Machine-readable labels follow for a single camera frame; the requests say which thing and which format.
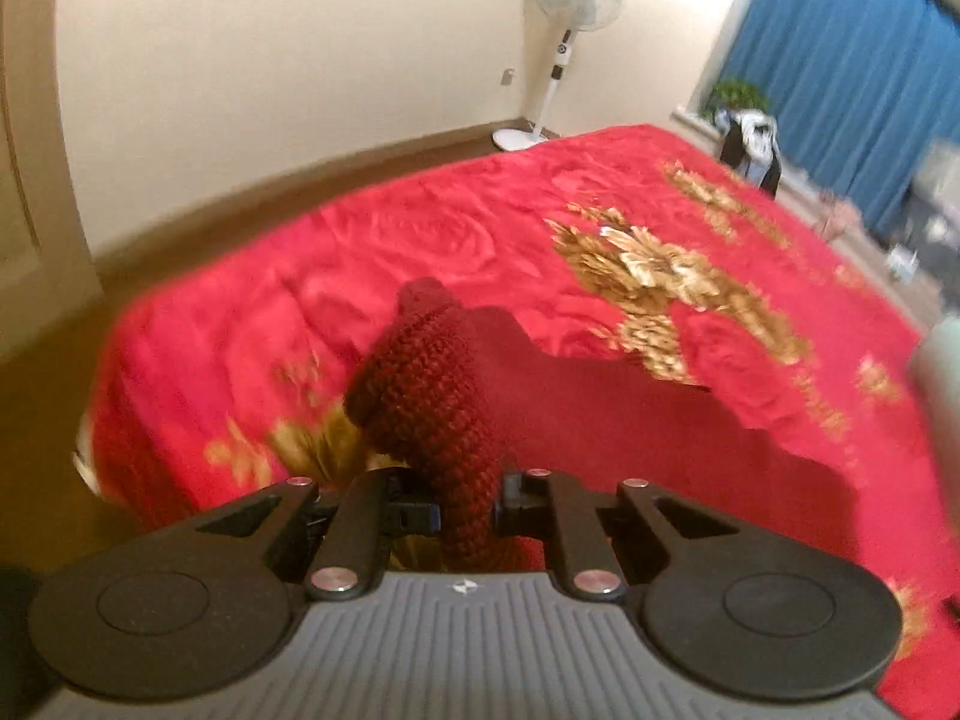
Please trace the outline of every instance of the potted plant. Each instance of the potted plant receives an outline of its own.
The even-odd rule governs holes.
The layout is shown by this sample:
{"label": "potted plant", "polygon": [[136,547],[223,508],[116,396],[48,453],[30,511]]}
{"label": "potted plant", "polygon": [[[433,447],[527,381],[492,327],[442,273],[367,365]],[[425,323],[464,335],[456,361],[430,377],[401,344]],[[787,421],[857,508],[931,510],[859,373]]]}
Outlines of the potted plant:
{"label": "potted plant", "polygon": [[717,111],[725,108],[730,111],[755,110],[770,113],[770,100],[750,81],[724,79],[714,84],[702,115],[711,124],[716,124]]}

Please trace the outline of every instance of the metal screw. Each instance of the metal screw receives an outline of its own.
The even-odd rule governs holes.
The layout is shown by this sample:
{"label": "metal screw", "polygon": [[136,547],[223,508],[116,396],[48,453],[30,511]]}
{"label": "metal screw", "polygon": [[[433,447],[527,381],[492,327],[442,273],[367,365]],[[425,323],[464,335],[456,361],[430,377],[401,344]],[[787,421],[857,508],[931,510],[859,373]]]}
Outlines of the metal screw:
{"label": "metal screw", "polygon": [[319,571],[314,571],[310,577],[310,584],[313,584],[318,590],[328,592],[346,592],[353,589],[358,581],[360,581],[360,578],[356,572],[339,565],[321,568]]}
{"label": "metal screw", "polygon": [[592,568],[581,571],[573,578],[576,589],[590,595],[608,595],[620,586],[620,578],[610,571]]}

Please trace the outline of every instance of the brown floor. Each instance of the brown floor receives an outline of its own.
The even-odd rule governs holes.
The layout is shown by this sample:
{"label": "brown floor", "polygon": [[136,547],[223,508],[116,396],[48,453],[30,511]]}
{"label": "brown floor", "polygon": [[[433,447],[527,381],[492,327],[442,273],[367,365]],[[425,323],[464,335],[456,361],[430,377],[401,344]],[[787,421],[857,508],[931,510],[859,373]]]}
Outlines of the brown floor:
{"label": "brown floor", "polygon": [[0,565],[47,572],[137,532],[131,514],[90,493],[70,463],[97,352],[131,298],[346,191],[492,151],[487,138],[477,139],[281,194],[105,278],[104,300],[0,365]]}

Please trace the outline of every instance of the door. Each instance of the door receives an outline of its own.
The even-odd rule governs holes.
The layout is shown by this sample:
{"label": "door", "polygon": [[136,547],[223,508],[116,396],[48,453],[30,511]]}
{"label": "door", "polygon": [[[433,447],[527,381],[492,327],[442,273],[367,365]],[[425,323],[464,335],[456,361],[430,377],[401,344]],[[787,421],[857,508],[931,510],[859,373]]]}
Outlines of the door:
{"label": "door", "polygon": [[100,294],[59,117],[54,0],[0,0],[0,360]]}

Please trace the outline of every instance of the gray gripper base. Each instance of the gray gripper base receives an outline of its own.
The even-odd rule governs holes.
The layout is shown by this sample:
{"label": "gray gripper base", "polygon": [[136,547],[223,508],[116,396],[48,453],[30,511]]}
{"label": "gray gripper base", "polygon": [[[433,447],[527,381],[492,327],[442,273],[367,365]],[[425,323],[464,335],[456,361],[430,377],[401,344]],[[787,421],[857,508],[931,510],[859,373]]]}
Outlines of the gray gripper base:
{"label": "gray gripper base", "polygon": [[228,688],[150,706],[64,689],[37,720],[896,718],[869,693],[738,702],[664,665],[620,608],[570,599],[545,574],[472,579],[458,590],[458,576],[388,573],[364,598],[314,605],[280,654]]}

